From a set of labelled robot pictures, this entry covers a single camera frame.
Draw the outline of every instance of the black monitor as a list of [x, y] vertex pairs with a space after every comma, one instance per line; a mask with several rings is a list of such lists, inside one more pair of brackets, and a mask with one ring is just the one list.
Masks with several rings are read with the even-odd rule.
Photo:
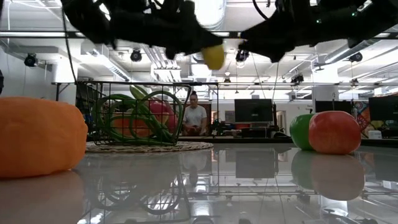
[[235, 122], [273, 121], [272, 100], [235, 100]]
[[371, 121], [398, 120], [398, 96], [369, 98]]
[[353, 106], [350, 101], [315, 101], [315, 112], [344, 111], [352, 114]]

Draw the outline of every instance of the green vegetable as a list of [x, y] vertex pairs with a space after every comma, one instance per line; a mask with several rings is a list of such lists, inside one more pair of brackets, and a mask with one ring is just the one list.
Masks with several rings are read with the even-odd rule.
[[[115, 94], [110, 95], [104, 98], [101, 98], [97, 101], [97, 104], [93, 108], [93, 117], [94, 121], [97, 124], [97, 127], [101, 128], [102, 131], [106, 132], [110, 137], [112, 137], [115, 141], [121, 142], [124, 144], [148, 144], [148, 145], [174, 145], [177, 143], [178, 133], [180, 132], [182, 125], [182, 116], [178, 117], [178, 130], [176, 130], [173, 134], [170, 134], [167, 130], [166, 125], [160, 123], [156, 120], [156, 117], [150, 112], [148, 108], [148, 102], [151, 99], [159, 100], [155, 98], [155, 95], [165, 94], [171, 98], [175, 102], [177, 102], [178, 110], [182, 111], [182, 104], [173, 94], [166, 91], [155, 91], [153, 93], [147, 94], [147, 92], [139, 87], [139, 86], [130, 86], [131, 94], [133, 98], [130, 96]], [[107, 101], [116, 100], [107, 113], [102, 113], [103, 106]], [[120, 115], [113, 116], [115, 109], [120, 105], [128, 105], [131, 107], [129, 111], [131, 114], [129, 115]], [[112, 121], [116, 119], [124, 119], [129, 117], [129, 131], [133, 138], [125, 137], [122, 134], [118, 133], [114, 128], [111, 127]], [[140, 138], [138, 137], [133, 128], [132, 124], [134, 120], [142, 120], [148, 126], [148, 128], [156, 135], [156, 138]]]

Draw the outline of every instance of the yellow ball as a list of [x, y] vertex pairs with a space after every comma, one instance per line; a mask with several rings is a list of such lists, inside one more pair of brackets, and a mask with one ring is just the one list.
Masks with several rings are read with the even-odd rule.
[[219, 70], [224, 64], [224, 48], [222, 45], [207, 47], [201, 50], [205, 64], [210, 70]]

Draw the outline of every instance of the white t-shirt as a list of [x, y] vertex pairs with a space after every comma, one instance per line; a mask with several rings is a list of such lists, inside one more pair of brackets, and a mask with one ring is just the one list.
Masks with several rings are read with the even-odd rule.
[[184, 121], [187, 125], [198, 127], [201, 126], [201, 120], [207, 118], [206, 109], [202, 106], [197, 106], [195, 109], [191, 106], [185, 108]]

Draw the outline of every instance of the woven placemat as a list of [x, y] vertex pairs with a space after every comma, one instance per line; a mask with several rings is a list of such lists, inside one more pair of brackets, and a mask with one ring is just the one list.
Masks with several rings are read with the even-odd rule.
[[184, 142], [179, 141], [176, 146], [122, 146], [122, 145], [96, 145], [93, 142], [87, 143], [86, 152], [94, 153], [148, 153], [148, 152], [179, 152], [192, 151], [200, 149], [210, 149], [213, 147], [212, 143], [207, 142]]

